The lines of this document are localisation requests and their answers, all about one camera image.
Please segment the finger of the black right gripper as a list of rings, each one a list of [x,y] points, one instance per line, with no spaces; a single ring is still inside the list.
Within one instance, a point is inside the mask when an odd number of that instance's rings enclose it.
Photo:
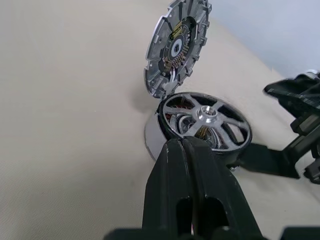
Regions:
[[[299,156],[295,153],[290,148],[275,150],[251,143],[238,157],[238,163],[250,172],[299,179],[300,175],[295,167]]]
[[[263,91],[297,111],[320,112],[320,74],[299,74],[270,83]]]

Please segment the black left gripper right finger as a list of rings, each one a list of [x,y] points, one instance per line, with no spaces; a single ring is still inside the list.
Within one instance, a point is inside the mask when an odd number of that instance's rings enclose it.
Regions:
[[[261,230],[239,182],[209,146],[183,139],[192,182],[194,230],[201,237],[260,237]]]

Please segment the silver hinged motor lid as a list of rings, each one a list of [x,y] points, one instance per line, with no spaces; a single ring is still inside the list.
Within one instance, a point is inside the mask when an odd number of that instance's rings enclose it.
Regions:
[[[156,99],[171,95],[193,73],[207,42],[212,5],[208,0],[174,0],[167,10],[155,26],[143,74]]]

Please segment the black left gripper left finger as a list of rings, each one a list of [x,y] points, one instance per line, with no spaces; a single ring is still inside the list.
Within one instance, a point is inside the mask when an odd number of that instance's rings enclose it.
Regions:
[[[192,232],[193,197],[188,161],[182,141],[167,141],[148,177],[142,227],[170,236]]]

